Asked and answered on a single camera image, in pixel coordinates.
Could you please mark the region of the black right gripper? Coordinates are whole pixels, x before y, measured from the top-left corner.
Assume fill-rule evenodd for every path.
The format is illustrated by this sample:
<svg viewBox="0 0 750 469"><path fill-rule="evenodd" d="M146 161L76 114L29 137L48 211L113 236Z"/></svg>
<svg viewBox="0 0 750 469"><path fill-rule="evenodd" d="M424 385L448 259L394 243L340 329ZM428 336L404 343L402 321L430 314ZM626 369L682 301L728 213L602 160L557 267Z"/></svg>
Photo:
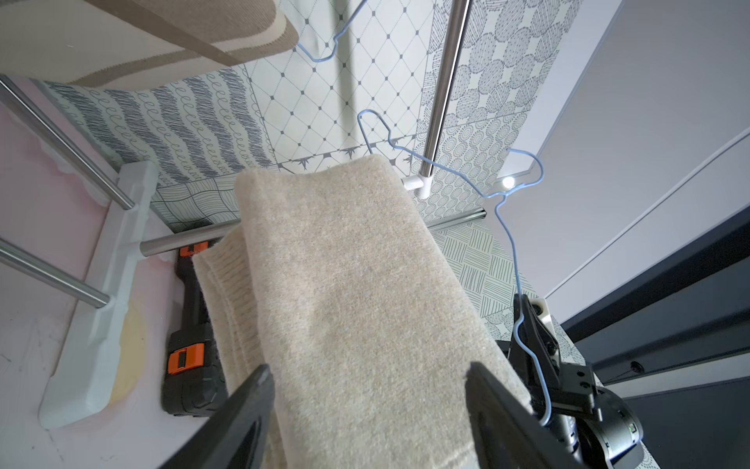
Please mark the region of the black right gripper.
<svg viewBox="0 0 750 469"><path fill-rule="evenodd" d="M537 410L552 410L549 430L588 468L636 468L645 459L643 424L617 394L596 384L590 367L561 363L554 321L543 298L516 294L508 360Z"/></svg>

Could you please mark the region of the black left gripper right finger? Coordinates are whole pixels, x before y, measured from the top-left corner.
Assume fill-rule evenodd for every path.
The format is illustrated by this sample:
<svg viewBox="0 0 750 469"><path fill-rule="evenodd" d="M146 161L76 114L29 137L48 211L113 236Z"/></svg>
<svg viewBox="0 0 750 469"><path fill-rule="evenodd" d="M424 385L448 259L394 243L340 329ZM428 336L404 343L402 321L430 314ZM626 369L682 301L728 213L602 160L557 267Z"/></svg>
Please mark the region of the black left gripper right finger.
<svg viewBox="0 0 750 469"><path fill-rule="evenodd" d="M483 469L583 466L482 363L472 362L466 373L466 405Z"/></svg>

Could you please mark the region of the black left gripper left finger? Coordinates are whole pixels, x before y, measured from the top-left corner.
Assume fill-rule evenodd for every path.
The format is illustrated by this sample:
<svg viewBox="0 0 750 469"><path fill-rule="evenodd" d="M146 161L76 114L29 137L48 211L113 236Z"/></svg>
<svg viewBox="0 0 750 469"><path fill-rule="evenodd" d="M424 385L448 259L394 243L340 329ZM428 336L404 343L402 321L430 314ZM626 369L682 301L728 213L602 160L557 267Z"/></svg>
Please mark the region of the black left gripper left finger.
<svg viewBox="0 0 750 469"><path fill-rule="evenodd" d="M275 401L271 368L260 365L164 468L259 468Z"/></svg>

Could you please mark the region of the blue wire hanger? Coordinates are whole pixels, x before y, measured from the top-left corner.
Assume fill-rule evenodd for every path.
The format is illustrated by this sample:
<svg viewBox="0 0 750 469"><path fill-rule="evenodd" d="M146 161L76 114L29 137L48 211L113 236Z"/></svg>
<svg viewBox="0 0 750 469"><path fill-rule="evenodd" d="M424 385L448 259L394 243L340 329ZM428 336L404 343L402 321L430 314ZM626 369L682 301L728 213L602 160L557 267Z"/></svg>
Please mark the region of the blue wire hanger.
<svg viewBox="0 0 750 469"><path fill-rule="evenodd" d="M324 57L315 57L302 42L299 42L296 46L296 49L299 50L301 53L303 53L310 62L314 64L323 64L326 62L329 62L333 60L338 52L340 40L342 37L348 32L352 24L354 23L357 16L361 13L361 11L364 9L364 7L367 5L367 0L361 0L359 2L359 5L357 5L357 8L353 11L353 13L350 15L349 19L343 24L343 27L339 29L330 39L329 44L327 46L327 50L329 51L329 54Z"/></svg>
<svg viewBox="0 0 750 469"><path fill-rule="evenodd" d="M525 344L525 340L523 340L523 338L521 338L520 336L521 326L525 322L525 319L531 316L532 311L531 311L531 307L527 307L523 304L523 289L521 288L521 272L520 272L520 263L519 263L519 257L518 257L517 244L509 226L507 225L507 223L505 222L505 220L503 219L500 213L500 208L507 202L507 200L509 199L509 197L511 197L511 195L519 191L522 191L524 189L537 186L542 183L542 181L544 180L544 176L545 176L545 169L544 169L543 163L535 154L532 154L531 152L527 152L526 150L510 149L509 152L513 152L513 154L522 154L523 156L529 156L530 158L532 158L539 165L539 169L540 169L539 178L531 183L521 183L521 185L515 186L512 189L509 189L509 191L500 191L500 192L495 192L495 193L483 193L479 189L479 187L475 185L469 179L469 177L466 174L458 170L452 169L448 166L437 163L435 161L431 161L428 158L426 158L426 156L422 156L421 154L414 152L414 150L408 150L406 147L397 145L395 141L392 139L392 129L386 123L382 115L380 115L380 113L377 113L377 111L373 111L373 109L364 109L363 111L360 111L357 114L357 126L359 127L359 131L361 131L361 135L363 136L363 139L365 141L365 146L367 147L367 150L371 154L373 153L372 146L370 144L369 138L367 138L367 134L365 133L363 123L361 122L365 115L374 115L383 124L383 126L387 130L386 142L392 149L400 150L401 152L407 152L411 156L414 156L415 158L418 158L419 160L426 162L428 166L431 168L439 168L440 170L446 171L454 176L459 177L465 183L467 183L482 199L490 200L490 199L497 199L498 197L502 197L502 199L498 201L498 203L494 206L493 211L494 211L495 217L497 218L498 222L504 229L507 235L507 238L511 244L511 252L512 252L512 258L513 258L514 270L515 270L517 293L520 297L520 303L521 303L520 317L514 322L512 336L513 338L515 338L520 348L527 354L527 357L531 359L534 369L536 371L537 377L540 380L543 404L544 404L544 412L539 417L539 423L542 427L548 426L551 421L552 413L553 413L551 393L549 391L549 386L544 376L541 363L540 363L540 359L537 353L533 352L531 350L531 347L527 346L527 344Z"/></svg>

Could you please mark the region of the beige scarf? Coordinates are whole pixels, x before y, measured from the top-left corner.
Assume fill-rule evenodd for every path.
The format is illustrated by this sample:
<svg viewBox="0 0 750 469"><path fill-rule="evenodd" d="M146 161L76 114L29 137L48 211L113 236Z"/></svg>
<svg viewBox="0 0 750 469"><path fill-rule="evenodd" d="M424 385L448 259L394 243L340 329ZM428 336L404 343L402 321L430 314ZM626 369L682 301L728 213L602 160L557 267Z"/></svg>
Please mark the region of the beige scarf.
<svg viewBox="0 0 750 469"><path fill-rule="evenodd" d="M383 156L245 170L240 222L195 256L227 385L275 381L266 468L457 468L465 375L521 383Z"/></svg>

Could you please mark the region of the brown plaid scarf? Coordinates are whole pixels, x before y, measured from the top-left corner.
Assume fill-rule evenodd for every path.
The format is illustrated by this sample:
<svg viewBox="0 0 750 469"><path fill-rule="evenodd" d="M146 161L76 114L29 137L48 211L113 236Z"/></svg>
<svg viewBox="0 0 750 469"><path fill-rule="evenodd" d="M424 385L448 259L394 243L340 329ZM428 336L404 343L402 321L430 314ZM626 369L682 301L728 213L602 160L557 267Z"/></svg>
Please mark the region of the brown plaid scarf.
<svg viewBox="0 0 750 469"><path fill-rule="evenodd" d="M3 74L140 91L291 50L273 1L4 1Z"/></svg>

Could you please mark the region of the black plastic tool case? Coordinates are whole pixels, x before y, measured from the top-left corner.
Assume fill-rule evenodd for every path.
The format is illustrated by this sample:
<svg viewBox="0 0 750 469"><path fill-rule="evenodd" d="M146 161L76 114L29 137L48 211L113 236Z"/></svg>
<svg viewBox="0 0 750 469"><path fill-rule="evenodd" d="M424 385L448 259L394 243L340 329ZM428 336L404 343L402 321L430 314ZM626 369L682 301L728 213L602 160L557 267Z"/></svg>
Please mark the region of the black plastic tool case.
<svg viewBox="0 0 750 469"><path fill-rule="evenodd" d="M214 244L209 240L178 250L175 273L184 286L181 324L167 342L161 391L162 408L173 416L209 417L228 398L213 326L193 265L193 257Z"/></svg>

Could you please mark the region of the white steel clothes rack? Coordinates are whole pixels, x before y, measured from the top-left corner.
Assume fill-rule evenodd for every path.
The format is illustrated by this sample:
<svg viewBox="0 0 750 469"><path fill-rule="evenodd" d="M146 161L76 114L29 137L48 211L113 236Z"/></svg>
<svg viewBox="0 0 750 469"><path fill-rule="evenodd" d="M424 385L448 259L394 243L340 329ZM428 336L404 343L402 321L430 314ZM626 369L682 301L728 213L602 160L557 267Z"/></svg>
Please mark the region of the white steel clothes rack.
<svg viewBox="0 0 750 469"><path fill-rule="evenodd" d="M298 16L327 46L354 10L309 1ZM157 215L178 233L206 222L240 221L234 194L245 170L303 175L330 156L356 154L357 98L348 86L374 82L372 98L411 134L409 104L427 59L426 32L438 16L426 1L368 1L340 40L336 57L314 64L296 49L216 72L124 91L55 83L1 72L1 99L48 145L111 198L82 285L9 245L3 260L78 299L57 372L40 408L47 428L97 414L115 387L119 339L146 222Z"/></svg>

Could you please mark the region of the pink floral table mat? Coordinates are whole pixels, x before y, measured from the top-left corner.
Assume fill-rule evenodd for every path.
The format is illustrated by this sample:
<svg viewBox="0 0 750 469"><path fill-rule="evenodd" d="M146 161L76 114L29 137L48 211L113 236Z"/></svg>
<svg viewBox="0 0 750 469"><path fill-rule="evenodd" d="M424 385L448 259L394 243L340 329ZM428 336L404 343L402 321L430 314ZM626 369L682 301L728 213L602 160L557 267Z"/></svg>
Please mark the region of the pink floral table mat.
<svg viewBox="0 0 750 469"><path fill-rule="evenodd" d="M11 111L1 113L1 236L83 279L107 201L62 172ZM182 316L183 283L166 254L141 261L130 307L143 367L131 393L90 418L44 429L38 410L75 302L9 267L1 270L1 464L5 468L156 468L202 425L161 405L165 347Z"/></svg>

